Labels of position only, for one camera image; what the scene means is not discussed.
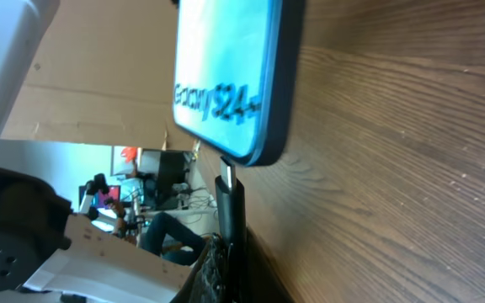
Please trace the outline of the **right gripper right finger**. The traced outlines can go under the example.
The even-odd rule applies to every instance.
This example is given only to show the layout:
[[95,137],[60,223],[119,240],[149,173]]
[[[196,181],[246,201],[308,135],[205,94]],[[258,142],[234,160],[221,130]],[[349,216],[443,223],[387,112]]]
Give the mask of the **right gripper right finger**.
[[249,227],[247,228],[245,257],[245,269],[242,275],[242,302],[294,302],[273,270],[265,250]]

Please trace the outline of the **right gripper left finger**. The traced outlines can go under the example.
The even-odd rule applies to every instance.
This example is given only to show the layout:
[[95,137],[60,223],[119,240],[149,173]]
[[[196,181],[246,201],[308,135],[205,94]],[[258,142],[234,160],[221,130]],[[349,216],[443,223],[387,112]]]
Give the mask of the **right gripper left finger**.
[[228,253],[222,239],[214,234],[206,243],[174,303],[228,302]]

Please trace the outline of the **Galaxy S24 smartphone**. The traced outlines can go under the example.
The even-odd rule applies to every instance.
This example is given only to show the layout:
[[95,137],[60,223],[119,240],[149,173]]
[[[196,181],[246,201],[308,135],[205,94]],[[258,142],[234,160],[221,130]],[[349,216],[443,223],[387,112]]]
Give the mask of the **Galaxy S24 smartphone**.
[[305,8],[304,0],[180,0],[175,124],[240,165],[277,162]]

